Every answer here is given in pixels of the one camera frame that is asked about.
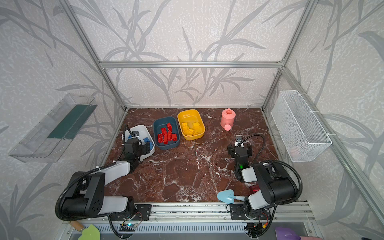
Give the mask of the red lego brick top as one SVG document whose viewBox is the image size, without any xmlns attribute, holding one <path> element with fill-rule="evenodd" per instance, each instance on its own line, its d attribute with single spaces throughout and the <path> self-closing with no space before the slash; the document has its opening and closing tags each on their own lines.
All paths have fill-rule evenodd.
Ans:
<svg viewBox="0 0 384 240">
<path fill-rule="evenodd" d="M 162 132 L 163 137 L 168 135 L 168 131 L 166 128 L 161 128 L 161 132 Z"/>
</svg>

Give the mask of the small red lego brick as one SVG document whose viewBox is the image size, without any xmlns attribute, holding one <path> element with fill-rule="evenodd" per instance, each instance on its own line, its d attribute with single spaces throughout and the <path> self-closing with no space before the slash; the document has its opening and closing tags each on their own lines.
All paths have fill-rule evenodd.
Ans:
<svg viewBox="0 0 384 240">
<path fill-rule="evenodd" d="M 171 134 L 172 141 L 176 142 L 178 140 L 177 134 Z"/>
</svg>

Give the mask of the yellow lego square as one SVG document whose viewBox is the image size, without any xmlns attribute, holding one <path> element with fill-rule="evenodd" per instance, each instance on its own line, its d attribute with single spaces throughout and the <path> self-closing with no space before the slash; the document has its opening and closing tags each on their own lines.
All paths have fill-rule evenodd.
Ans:
<svg viewBox="0 0 384 240">
<path fill-rule="evenodd" d="M 193 123 L 193 128 L 194 129 L 198 129 L 198 128 L 200 128 L 201 126 L 200 126 L 200 123 L 198 123 L 198 122 L 195 122 L 195 123 Z"/>
</svg>

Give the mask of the yellow curved lego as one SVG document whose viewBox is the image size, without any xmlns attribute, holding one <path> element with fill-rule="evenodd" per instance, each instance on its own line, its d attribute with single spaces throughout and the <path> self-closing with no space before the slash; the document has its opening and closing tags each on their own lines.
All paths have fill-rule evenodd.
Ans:
<svg viewBox="0 0 384 240">
<path fill-rule="evenodd" d="M 189 126 L 187 123 L 182 123 L 182 129 L 183 129 L 183 132 L 187 132 L 190 130 Z"/>
</svg>

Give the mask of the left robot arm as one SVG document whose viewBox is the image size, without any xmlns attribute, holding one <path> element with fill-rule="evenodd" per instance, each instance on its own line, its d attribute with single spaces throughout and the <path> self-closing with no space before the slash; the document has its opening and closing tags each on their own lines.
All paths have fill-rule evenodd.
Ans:
<svg viewBox="0 0 384 240">
<path fill-rule="evenodd" d="M 133 172 L 141 156 L 149 154 L 151 144 L 137 138 L 125 141 L 123 160 L 97 167 L 87 172 L 76 172 L 60 194 L 55 214 L 63 221 L 78 221 L 124 213 L 128 217 L 137 212 L 132 197 L 106 196 L 105 186 Z"/>
</svg>

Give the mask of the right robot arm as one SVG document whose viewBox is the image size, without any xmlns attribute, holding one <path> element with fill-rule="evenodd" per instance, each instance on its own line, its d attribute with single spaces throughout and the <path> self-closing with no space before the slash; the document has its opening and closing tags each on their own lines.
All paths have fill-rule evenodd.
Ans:
<svg viewBox="0 0 384 240">
<path fill-rule="evenodd" d="M 234 190 L 225 190 L 217 194 L 218 199 L 228 205 L 235 201 L 243 202 L 243 212 L 239 214 L 255 219 L 257 214 L 272 207 L 295 202 L 302 194 L 303 182 L 299 173 L 289 164 L 281 161 L 261 161 L 249 165 L 252 148 L 239 142 L 227 147 L 228 154 L 235 160 L 235 177 L 242 183 L 255 183 L 247 197 L 236 196 Z"/>
</svg>

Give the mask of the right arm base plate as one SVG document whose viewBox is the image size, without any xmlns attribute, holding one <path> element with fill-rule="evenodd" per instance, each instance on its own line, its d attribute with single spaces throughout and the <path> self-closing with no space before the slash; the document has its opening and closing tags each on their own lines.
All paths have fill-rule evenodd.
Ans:
<svg viewBox="0 0 384 240">
<path fill-rule="evenodd" d="M 231 215 L 231 220 L 257 220 L 257 221 L 268 221 L 271 218 L 272 211 L 266 209 L 250 210 L 247 212 L 244 204 L 228 204 L 227 210 Z"/>
</svg>

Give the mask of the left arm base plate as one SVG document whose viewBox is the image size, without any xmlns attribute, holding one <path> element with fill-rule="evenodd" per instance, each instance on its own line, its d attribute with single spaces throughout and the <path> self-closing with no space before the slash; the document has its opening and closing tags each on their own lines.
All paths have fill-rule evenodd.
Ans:
<svg viewBox="0 0 384 240">
<path fill-rule="evenodd" d="M 112 213 L 110 217 L 112 221 L 148 221 L 151 209 L 151 204 L 135 204 L 133 210 L 129 210 L 128 212 Z"/>
</svg>

